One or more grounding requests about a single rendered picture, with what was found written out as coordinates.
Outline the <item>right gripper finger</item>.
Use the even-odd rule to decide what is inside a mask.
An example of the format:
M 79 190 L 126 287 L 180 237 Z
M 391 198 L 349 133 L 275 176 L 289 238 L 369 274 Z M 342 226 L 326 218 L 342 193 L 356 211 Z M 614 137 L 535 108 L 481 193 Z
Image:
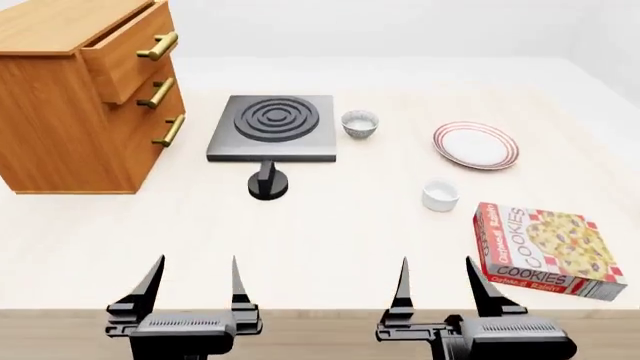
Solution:
M 414 307 L 411 299 L 409 265 L 403 258 L 396 293 L 376 326 L 377 341 L 435 341 L 436 332 L 445 330 L 444 323 L 413 323 Z
M 482 273 L 476 263 L 467 256 L 466 271 L 479 317 L 504 317 L 528 314 L 528 309 L 508 299 Z

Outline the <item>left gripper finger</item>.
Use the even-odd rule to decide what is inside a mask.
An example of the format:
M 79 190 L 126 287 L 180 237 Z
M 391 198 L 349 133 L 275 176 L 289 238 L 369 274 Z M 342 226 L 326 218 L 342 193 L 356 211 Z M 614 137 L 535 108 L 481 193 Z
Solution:
M 236 320 L 237 335 L 260 335 L 263 321 L 259 306 L 251 302 L 246 293 L 236 257 L 232 258 L 232 290 L 231 312 Z
M 109 338 L 128 337 L 152 313 L 164 266 L 165 256 L 161 255 L 131 293 L 107 306 L 109 317 L 105 335 Z

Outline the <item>oatmeal raisin cookies box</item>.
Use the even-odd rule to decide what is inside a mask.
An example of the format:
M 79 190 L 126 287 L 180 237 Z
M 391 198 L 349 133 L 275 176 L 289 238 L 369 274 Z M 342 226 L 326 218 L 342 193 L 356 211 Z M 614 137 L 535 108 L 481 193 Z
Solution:
M 595 222 L 583 215 L 479 203 L 473 224 L 489 281 L 603 301 L 627 287 Z

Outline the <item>white plate with red rim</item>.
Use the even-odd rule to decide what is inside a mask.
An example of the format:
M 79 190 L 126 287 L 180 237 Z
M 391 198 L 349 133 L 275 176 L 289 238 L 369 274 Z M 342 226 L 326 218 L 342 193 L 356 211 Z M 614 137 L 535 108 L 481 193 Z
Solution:
M 509 134 L 479 122 L 449 122 L 432 134 L 444 158 L 475 170 L 503 170 L 513 166 L 520 149 Z

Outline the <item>patterned grey white bowl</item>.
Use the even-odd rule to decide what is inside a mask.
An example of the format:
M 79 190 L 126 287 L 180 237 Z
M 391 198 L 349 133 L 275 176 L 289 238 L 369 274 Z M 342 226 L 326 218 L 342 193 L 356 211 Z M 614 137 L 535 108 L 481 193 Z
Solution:
M 379 119 L 369 111 L 350 110 L 341 116 L 341 126 L 349 137 L 364 140 L 375 133 Z

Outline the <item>white ramekin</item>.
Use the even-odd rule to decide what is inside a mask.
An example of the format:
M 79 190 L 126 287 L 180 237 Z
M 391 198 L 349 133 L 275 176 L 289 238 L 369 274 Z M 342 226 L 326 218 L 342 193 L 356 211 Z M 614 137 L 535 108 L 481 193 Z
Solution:
M 459 199 L 458 189 L 444 179 L 430 179 L 422 189 L 422 205 L 434 212 L 450 212 Z

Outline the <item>black stove knob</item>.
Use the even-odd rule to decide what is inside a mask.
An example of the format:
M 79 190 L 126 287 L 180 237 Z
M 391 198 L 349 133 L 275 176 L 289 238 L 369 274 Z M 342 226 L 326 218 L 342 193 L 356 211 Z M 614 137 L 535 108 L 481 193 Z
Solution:
M 288 187 L 288 177 L 276 168 L 274 161 L 262 161 L 260 170 L 250 176 L 247 182 L 249 194 L 262 201 L 282 197 L 288 191 Z

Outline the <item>closed wooden drawer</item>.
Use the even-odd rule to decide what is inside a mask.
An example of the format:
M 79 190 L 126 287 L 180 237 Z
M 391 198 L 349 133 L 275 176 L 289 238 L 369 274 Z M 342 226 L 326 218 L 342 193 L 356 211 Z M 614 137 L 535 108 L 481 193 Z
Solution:
M 152 86 L 154 81 L 163 81 L 168 77 L 175 79 L 174 86 L 168 92 L 162 103 L 156 109 L 141 107 L 136 105 L 137 99 L 149 99 L 154 94 L 155 89 Z M 122 105 L 106 104 L 105 109 L 111 118 L 118 116 L 146 116 L 150 113 L 160 113 L 162 116 L 177 116 L 184 113 L 184 104 L 179 89 L 178 80 L 172 62 L 163 62 L 160 68 L 152 74 L 148 80 L 145 80 L 141 86 L 130 96 L 130 98 Z
M 151 140 L 164 137 L 170 124 L 160 113 L 150 113 L 144 116 L 118 116 L 109 118 L 109 125 L 115 136 L 118 149 L 124 156 L 124 163 L 129 171 L 135 193 L 141 187 L 157 158 L 165 147 L 154 145 Z

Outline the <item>grey flat stove burner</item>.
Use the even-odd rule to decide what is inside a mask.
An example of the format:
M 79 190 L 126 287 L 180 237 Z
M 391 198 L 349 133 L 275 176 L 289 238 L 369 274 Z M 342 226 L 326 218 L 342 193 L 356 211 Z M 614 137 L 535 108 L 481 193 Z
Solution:
M 210 162 L 334 162 L 334 99 L 331 95 L 232 95 L 206 158 Z

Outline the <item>wooden drawer cabinet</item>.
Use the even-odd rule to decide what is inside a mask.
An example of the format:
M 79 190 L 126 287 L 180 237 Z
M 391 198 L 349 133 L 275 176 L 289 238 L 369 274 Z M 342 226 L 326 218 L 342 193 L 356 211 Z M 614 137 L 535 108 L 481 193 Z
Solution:
M 0 11 L 0 177 L 12 191 L 133 194 L 111 103 L 81 49 L 157 1 L 26 0 Z

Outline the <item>open wooden drawer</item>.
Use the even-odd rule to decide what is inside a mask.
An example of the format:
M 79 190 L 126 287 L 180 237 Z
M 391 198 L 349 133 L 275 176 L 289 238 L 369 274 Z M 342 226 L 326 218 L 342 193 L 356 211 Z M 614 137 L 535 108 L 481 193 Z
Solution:
M 136 52 L 150 50 L 156 44 L 154 36 L 168 32 L 176 32 L 169 4 L 167 0 L 159 0 L 145 5 L 96 43 L 81 49 L 81 56 L 103 102 L 124 103 L 160 68 L 159 63 L 170 57 L 177 43 L 158 61 L 139 58 Z

